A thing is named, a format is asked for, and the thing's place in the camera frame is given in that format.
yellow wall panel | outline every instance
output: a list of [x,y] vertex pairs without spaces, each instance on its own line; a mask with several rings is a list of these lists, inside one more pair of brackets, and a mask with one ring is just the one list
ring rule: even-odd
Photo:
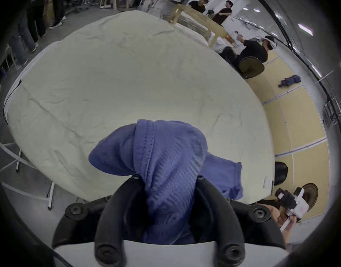
[[274,90],[265,76],[258,75],[256,77],[246,79],[246,82],[262,104],[275,97]]
[[307,219],[319,215],[325,210],[330,169],[327,142],[295,153],[293,157],[295,188],[314,183],[319,191],[315,205],[303,217],[303,219]]
[[278,87],[278,84],[280,84],[281,80],[284,78],[289,78],[295,74],[289,65],[287,65],[281,58],[277,58],[271,63],[265,65],[264,68],[264,71],[259,76],[264,76],[266,78],[276,96],[281,95],[288,90],[292,90],[302,84],[300,82],[293,84],[290,87]]
[[278,54],[275,51],[269,51],[268,52],[268,59],[266,63],[271,62],[272,60],[276,59],[278,57]]
[[278,100],[288,125],[292,149],[325,137],[320,116],[304,87]]
[[272,133],[274,154],[291,150],[288,129],[280,109],[279,100],[273,100],[263,105],[269,127]]

white cloth-covered object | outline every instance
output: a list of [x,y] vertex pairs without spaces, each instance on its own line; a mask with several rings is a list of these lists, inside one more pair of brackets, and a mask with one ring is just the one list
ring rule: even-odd
[[199,128],[214,155],[242,162],[244,202],[268,196],[271,133],[256,95],[216,52],[150,14],[129,11],[89,24],[38,60],[12,95],[8,125],[26,157],[86,200],[128,178],[94,168],[88,155],[138,119]]

white sneaker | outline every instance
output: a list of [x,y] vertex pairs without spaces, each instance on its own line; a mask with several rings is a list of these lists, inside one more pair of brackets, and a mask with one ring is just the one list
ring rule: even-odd
[[59,23],[54,23],[53,25],[51,25],[49,27],[49,29],[54,29],[54,28],[59,27],[59,26],[61,26],[61,21]]
[[38,42],[36,42],[36,43],[34,44],[34,48],[33,48],[33,50],[31,51],[31,53],[34,53],[34,52],[36,51],[36,49],[37,49],[38,46],[39,46],[39,44],[38,44]]

screw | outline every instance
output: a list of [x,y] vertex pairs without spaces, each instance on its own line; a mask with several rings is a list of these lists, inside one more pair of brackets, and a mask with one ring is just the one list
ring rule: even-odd
[[70,208],[70,213],[72,215],[80,215],[82,213],[83,209],[80,206],[74,206]]
[[262,209],[257,209],[257,210],[254,211],[254,214],[256,215],[256,217],[261,219],[261,218],[264,217],[266,212],[264,210],[262,210]]

sneaker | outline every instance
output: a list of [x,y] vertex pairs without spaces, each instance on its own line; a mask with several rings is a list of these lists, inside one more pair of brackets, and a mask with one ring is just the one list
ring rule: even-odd
[[16,70],[17,70],[17,71],[20,70],[21,67],[22,67],[23,65],[25,65],[27,62],[28,62],[28,58],[26,58],[26,60],[23,62],[22,65],[16,65]]
[[53,25],[51,25],[49,27],[49,29],[54,29],[54,28],[59,27],[59,26],[61,26],[61,21],[59,23],[54,23]]
[[36,49],[37,49],[38,46],[39,46],[39,44],[38,44],[38,42],[36,42],[36,43],[34,44],[34,48],[33,48],[33,50],[31,51],[31,53],[34,53],[34,52],[36,51]]

